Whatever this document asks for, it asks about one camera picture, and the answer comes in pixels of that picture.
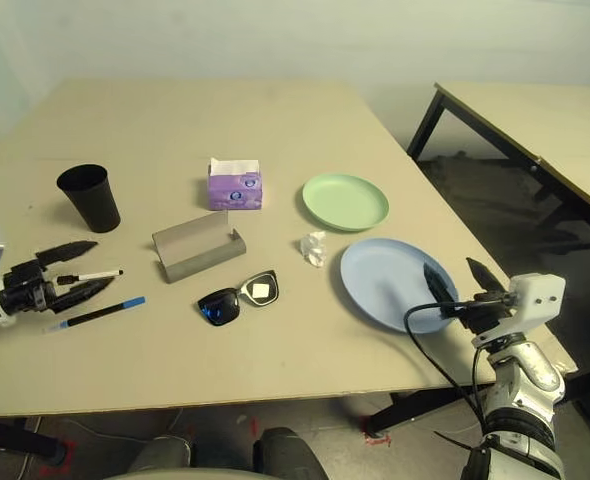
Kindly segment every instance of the marker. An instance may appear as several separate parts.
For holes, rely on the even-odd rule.
[[[75,282],[83,282],[86,280],[99,280],[102,278],[112,278],[124,275],[124,270],[112,270],[110,272],[87,273],[86,275],[61,275],[57,277],[58,285],[70,285]]]
[[[123,303],[118,303],[117,305],[113,305],[111,307],[102,308],[101,310],[96,310],[94,312],[85,313],[84,315],[80,315],[79,317],[71,318],[70,320],[64,320],[57,325],[53,325],[52,327],[44,329],[44,333],[46,332],[56,332],[57,330],[64,330],[69,327],[74,327],[75,325],[79,325],[80,323],[88,322],[89,320],[94,320],[95,318],[103,317],[104,315],[109,315],[111,313],[119,312],[120,310],[126,310],[127,308],[135,307],[137,305],[141,305],[146,301],[144,297],[137,297],[133,298],[132,300],[127,300]]]

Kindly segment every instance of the table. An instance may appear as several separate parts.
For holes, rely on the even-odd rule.
[[[472,82],[435,87],[408,147],[414,160],[446,109],[540,182],[537,199],[552,193],[563,202],[541,226],[575,218],[590,224],[590,87]],[[583,248],[590,244],[573,249]]]
[[[208,160],[259,159],[265,205],[230,212],[245,255],[174,284],[159,270],[151,234],[207,213]],[[107,167],[122,216],[107,234],[88,231],[55,180],[72,165]],[[376,183],[391,210],[362,233],[330,233],[329,263],[297,251],[322,228],[301,186],[324,172]],[[437,388],[445,380],[400,334],[373,328],[350,303],[339,259],[367,237],[395,237],[434,256],[462,298],[479,291],[465,257],[497,264],[406,156],[364,102],[334,82],[262,80],[70,80],[0,144],[1,270],[72,240],[99,246],[55,276],[122,268],[108,289],[71,311],[23,314],[0,329],[0,416],[28,416],[309,398]],[[244,304],[214,328],[195,302],[273,268],[280,298]],[[45,326],[145,295],[146,304],[55,334]],[[545,327],[531,338],[558,365],[575,366]],[[472,334],[459,323],[424,341],[469,383]],[[482,382],[493,372],[482,362]]]

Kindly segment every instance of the white sticker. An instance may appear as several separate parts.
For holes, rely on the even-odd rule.
[[[268,283],[254,283],[251,296],[253,298],[267,298],[271,293],[271,287]]]

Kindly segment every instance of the green plate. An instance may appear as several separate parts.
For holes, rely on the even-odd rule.
[[[388,215],[388,200],[382,191],[352,175],[318,175],[306,182],[302,196],[315,218],[340,230],[366,230]]]

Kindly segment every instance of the blue pen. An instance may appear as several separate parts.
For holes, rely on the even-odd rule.
[[[94,312],[85,313],[84,315],[80,315],[79,317],[71,318],[70,320],[64,320],[57,325],[53,325],[50,328],[47,328],[46,332],[54,332],[57,330],[64,330],[65,328],[74,327],[75,325],[79,325],[80,323],[88,322],[89,320],[93,320],[95,318],[103,317],[104,315],[108,315],[110,313],[119,312],[120,310],[126,310],[127,308],[135,307],[136,305],[141,305],[146,301],[144,297],[137,297],[133,298],[132,300],[127,300],[123,303],[118,303],[117,305],[113,305],[111,307],[102,308],[101,310],[95,310]]]

